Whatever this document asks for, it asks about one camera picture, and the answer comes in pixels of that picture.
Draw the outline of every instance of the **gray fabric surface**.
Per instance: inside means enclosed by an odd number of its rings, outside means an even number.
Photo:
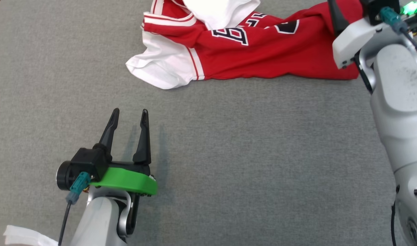
[[[263,0],[287,17],[321,0]],[[130,161],[150,113],[159,194],[129,245],[391,245],[395,183],[363,82],[284,76],[170,91],[133,77],[150,1],[0,2],[0,245],[6,225],[57,239],[59,165],[121,109],[112,154]],[[67,245],[85,208],[69,216]],[[403,245],[398,234],[399,245]]]

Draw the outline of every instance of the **letter on jersey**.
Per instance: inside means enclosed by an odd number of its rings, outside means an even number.
[[[240,27],[212,30],[212,36],[230,39],[239,42],[242,45],[248,46],[248,38],[246,37],[246,32],[243,28]]]
[[[298,29],[299,20],[295,20],[293,22],[285,22],[275,26],[279,33],[284,34],[294,34]]]

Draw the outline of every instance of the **garment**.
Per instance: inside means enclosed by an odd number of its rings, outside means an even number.
[[[340,0],[338,5],[350,23],[362,17],[358,0]],[[133,75],[162,89],[212,78],[274,78],[288,73],[322,79],[358,76],[354,65],[344,70],[335,65],[327,3],[284,20],[252,12],[237,27],[218,30],[208,30],[175,0],[164,0],[162,7],[162,14],[144,13],[147,50],[127,62]]]

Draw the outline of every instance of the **jersey lettering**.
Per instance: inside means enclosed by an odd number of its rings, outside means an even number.
[[[246,32],[241,27],[212,30],[212,36],[230,39],[239,42],[242,45],[248,46],[248,38],[246,37]]]
[[[294,22],[285,22],[275,26],[279,33],[284,34],[294,34],[298,29],[299,20],[295,20]]]
[[[255,18],[263,18],[263,17],[265,17],[266,16],[266,14],[258,14],[258,13],[254,13],[253,15],[251,15],[251,18],[253,18],[253,17],[255,17]]]
[[[245,23],[247,23],[248,26],[255,27],[257,25],[257,23],[259,23],[259,20],[248,19],[248,20],[246,20]]]

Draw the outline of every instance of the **green plastic bracket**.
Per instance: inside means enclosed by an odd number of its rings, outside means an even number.
[[[108,168],[100,182],[90,185],[125,190],[134,193],[156,195],[157,182],[142,173],[136,173],[123,168]]]

